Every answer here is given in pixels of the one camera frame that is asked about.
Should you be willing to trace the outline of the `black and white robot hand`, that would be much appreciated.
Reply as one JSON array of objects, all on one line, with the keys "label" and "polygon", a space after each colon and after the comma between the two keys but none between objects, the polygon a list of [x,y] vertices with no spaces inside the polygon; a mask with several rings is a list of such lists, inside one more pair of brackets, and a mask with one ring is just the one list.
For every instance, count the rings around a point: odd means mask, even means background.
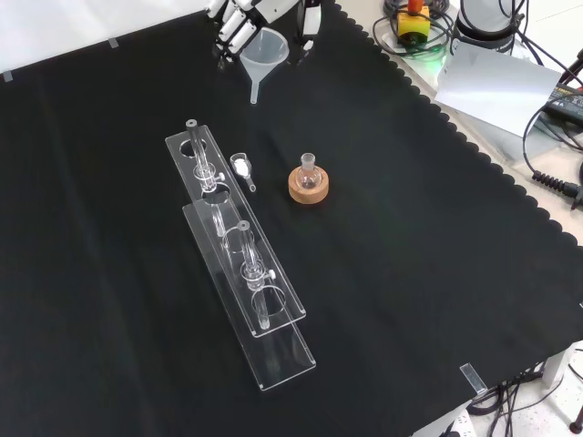
[{"label": "black and white robot hand", "polygon": [[322,23],[320,0],[252,0],[209,1],[205,7],[207,18],[217,27],[213,55],[218,68],[225,70],[237,62],[243,49],[260,30],[297,10],[297,30],[289,43],[288,62],[299,65],[312,51]]}]

